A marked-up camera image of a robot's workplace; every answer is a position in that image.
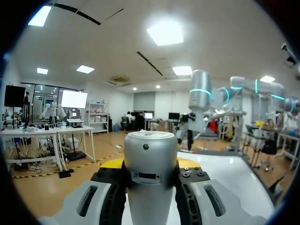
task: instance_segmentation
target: white screen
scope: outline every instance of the white screen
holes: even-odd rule
[[[153,118],[153,113],[145,112],[145,119],[152,119],[152,118]]]
[[[64,90],[62,93],[61,107],[85,109],[88,93]]]

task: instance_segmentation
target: yellow object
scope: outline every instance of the yellow object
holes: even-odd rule
[[[227,132],[225,133],[225,135],[228,138],[232,138],[233,137],[233,117],[230,117],[230,119],[229,119],[228,129],[227,129]]]
[[[101,167],[120,169],[120,168],[122,168],[123,160],[124,160],[124,158],[112,159],[112,160],[109,160],[109,161],[103,163]],[[177,160],[179,162],[179,167],[180,168],[201,167],[199,163],[197,163],[193,160],[190,160],[190,159],[177,158]]]
[[[264,124],[264,121],[256,120],[255,125],[262,126]]]

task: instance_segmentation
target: black monitor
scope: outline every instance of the black monitor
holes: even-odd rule
[[[6,85],[4,106],[5,107],[23,107],[25,97],[25,88]]]
[[[180,113],[169,112],[169,120],[179,120]]]

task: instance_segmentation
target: person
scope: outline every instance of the person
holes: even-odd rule
[[[136,114],[135,121],[136,121],[136,128],[138,131],[145,128],[145,118],[142,112]]]
[[[125,115],[126,117],[128,117],[129,123],[131,124],[132,120],[135,120],[135,117],[131,115],[131,113],[128,111],[127,115]]]

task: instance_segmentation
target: shelf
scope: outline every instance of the shelf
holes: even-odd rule
[[[90,122],[90,124],[100,124],[100,123],[108,123],[108,122]]]
[[[108,115],[108,113],[86,113],[85,116],[88,115]]]
[[[102,130],[93,129],[93,133],[100,133],[100,132],[107,132],[107,130],[105,130],[105,129],[102,129]]]
[[[106,103],[88,103],[88,102],[86,104],[87,105],[88,104],[90,104],[90,105],[107,105]]]

